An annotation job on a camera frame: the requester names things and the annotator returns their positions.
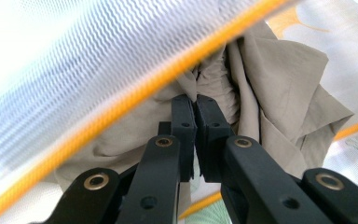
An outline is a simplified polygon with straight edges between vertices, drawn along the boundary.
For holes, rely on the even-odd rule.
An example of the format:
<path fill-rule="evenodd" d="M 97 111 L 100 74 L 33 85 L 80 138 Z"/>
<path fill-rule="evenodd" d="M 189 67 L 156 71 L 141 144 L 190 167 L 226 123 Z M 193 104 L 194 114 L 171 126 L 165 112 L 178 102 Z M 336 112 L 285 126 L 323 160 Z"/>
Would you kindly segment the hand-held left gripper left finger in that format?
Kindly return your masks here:
<path fill-rule="evenodd" d="M 194 176 L 197 125 L 192 101 L 172 99 L 172 120 L 152 137 L 118 215 L 117 224 L 176 224 L 180 183 Z"/>

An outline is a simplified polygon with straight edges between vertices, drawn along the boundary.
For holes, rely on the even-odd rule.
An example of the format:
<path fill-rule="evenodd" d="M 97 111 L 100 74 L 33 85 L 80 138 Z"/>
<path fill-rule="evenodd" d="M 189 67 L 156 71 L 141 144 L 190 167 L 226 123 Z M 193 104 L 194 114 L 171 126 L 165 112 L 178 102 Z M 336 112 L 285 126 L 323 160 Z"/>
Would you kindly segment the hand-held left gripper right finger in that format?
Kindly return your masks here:
<path fill-rule="evenodd" d="M 232 131 L 214 99 L 199 95 L 195 118 L 200 173 L 221 184 L 234 224 L 332 224 L 257 141 Z"/>

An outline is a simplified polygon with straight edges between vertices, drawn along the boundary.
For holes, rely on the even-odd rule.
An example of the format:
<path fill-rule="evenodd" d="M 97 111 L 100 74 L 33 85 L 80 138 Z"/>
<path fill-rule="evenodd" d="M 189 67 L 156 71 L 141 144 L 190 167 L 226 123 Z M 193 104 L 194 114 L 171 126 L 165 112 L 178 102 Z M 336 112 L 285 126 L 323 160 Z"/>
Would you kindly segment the beige garment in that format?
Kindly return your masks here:
<path fill-rule="evenodd" d="M 91 168 L 124 172 L 141 159 L 172 98 L 209 96 L 239 135 L 259 141 L 289 174 L 323 164 L 352 113 L 320 84 L 328 59 L 317 49 L 278 39 L 264 23 L 248 29 L 144 101 L 55 172 L 67 189 Z"/>

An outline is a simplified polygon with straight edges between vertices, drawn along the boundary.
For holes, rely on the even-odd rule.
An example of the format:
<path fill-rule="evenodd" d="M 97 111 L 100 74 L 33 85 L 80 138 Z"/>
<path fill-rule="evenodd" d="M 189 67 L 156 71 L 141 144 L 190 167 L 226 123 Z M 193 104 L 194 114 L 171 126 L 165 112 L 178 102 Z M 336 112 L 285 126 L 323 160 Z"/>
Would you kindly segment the white leaf-print mesh laundry bag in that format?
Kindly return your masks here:
<path fill-rule="evenodd" d="M 0 0 L 0 216 L 261 22 L 326 55 L 320 84 L 352 113 L 333 141 L 358 129 L 358 0 Z"/>

